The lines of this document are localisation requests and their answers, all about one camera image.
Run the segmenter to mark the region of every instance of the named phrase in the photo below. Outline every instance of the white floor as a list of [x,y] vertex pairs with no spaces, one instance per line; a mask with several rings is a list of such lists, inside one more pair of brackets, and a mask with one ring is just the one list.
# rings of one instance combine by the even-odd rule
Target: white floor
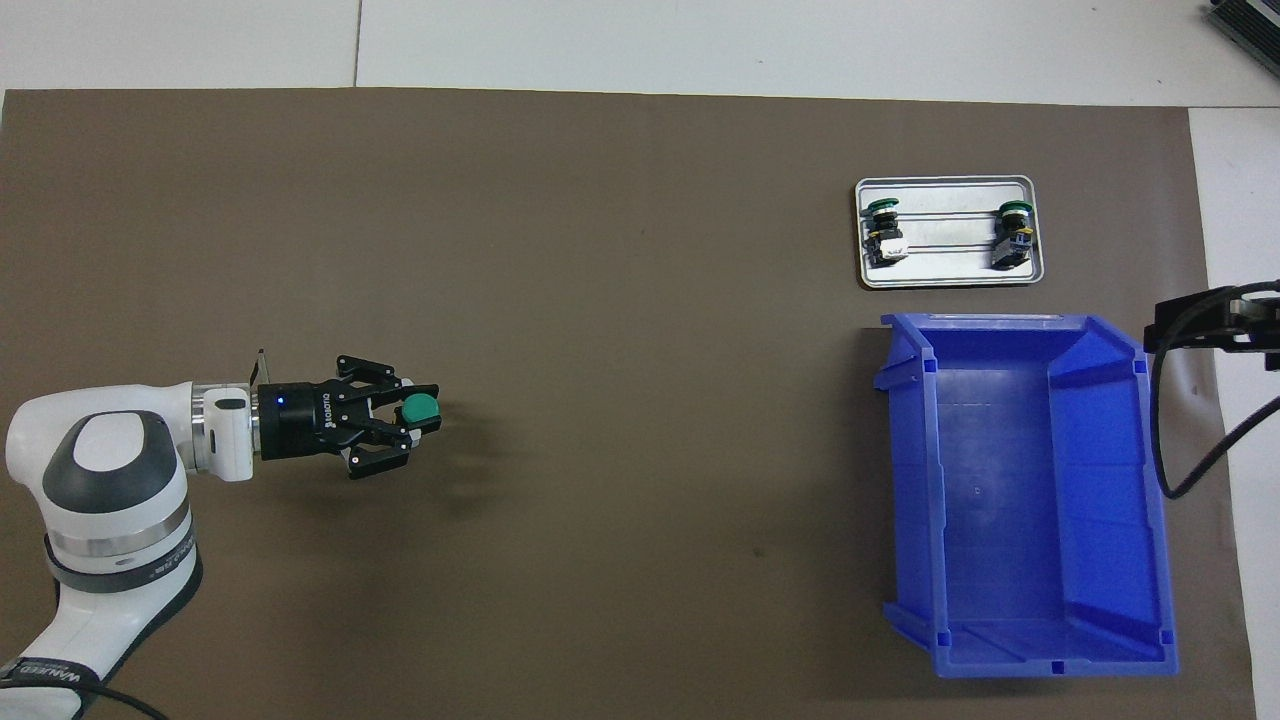
[[[1199,0],[5,0],[0,88],[428,86],[1178,105],[1211,284],[1280,277],[1280,78]],[[1229,425],[1280,393],[1219,355]],[[1280,720],[1280,482],[1230,456],[1258,716]]]

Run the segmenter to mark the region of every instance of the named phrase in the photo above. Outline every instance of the cable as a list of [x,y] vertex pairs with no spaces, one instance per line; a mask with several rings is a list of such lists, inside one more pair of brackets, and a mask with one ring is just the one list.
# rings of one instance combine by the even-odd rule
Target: cable
[[154,720],[169,720],[169,716],[160,712],[155,707],[142,702],[141,700],[122,693],[120,691],[113,691],[111,688],[101,683],[86,683],[82,680],[54,680],[54,679],[41,679],[41,680],[13,680],[3,679],[0,680],[0,691],[9,688],[59,688],[64,691],[76,691],[78,693],[90,693],[96,696],[102,696],[111,698],[116,702],[123,702],[129,707],[137,710],[138,712],[152,717]]
[[1204,297],[1187,310],[1183,310],[1174,319],[1174,322],[1169,325],[1169,329],[1165,332],[1165,337],[1162,338],[1160,347],[1156,348],[1156,355],[1151,364],[1151,450],[1153,460],[1156,461],[1156,479],[1160,482],[1160,491],[1164,492],[1165,497],[1170,500],[1178,500],[1179,497],[1187,495],[1187,492],[1190,491],[1206,473],[1208,473],[1210,468],[1226,455],[1226,451],[1230,450],[1233,445],[1239,442],[1245,433],[1280,410],[1280,397],[1267,402],[1256,413],[1245,418],[1243,423],[1236,425],[1235,429],[1228,433],[1226,437],[1219,441],[1219,443],[1215,445],[1207,455],[1204,455],[1196,468],[1192,469],[1190,474],[1187,475],[1187,479],[1179,483],[1178,487],[1171,488],[1169,486],[1169,478],[1165,475],[1165,457],[1160,447],[1160,374],[1165,366],[1165,355],[1167,355],[1169,351],[1172,350],[1179,342],[1198,337],[1196,334],[1183,336],[1181,332],[1192,323],[1192,320],[1202,315],[1204,311],[1233,300],[1239,300],[1251,292],[1266,291],[1280,292],[1280,281],[1266,281],[1229,287]]

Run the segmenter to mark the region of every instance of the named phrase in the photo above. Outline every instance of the brown table surface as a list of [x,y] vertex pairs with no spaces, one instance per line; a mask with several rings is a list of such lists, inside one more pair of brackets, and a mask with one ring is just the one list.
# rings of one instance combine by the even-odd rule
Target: brown table surface
[[[1167,506],[1176,678],[940,680],[893,597],[890,311],[1204,287],[1187,113],[435,90],[10,92],[0,418],[95,384],[443,387],[365,482],[192,480],[205,584],[115,687],[174,717],[1252,717],[1225,469]],[[850,188],[1029,176],[1047,277],[859,287]],[[1170,462],[1222,432],[1170,372]],[[47,623],[0,483],[0,655]],[[102,702],[97,717],[131,717]]]

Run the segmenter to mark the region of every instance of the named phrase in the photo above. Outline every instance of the white robotic arm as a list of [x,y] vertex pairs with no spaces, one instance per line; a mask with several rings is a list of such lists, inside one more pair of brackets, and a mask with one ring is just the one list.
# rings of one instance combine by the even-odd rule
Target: white robotic arm
[[[438,393],[388,365],[342,356],[338,377],[320,384],[261,384],[256,393],[248,384],[118,386],[24,404],[6,460],[45,519],[58,611],[0,667],[0,720],[81,717],[196,593],[188,473],[246,480],[256,452],[342,455],[351,477],[397,468],[440,427]],[[394,402],[394,423],[374,416]]]

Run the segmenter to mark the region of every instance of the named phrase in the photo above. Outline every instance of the blue plastic container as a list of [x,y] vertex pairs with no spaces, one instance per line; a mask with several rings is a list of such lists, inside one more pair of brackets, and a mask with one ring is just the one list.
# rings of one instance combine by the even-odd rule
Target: blue plastic container
[[893,626],[943,678],[1178,673],[1147,356],[1092,315],[886,315]]

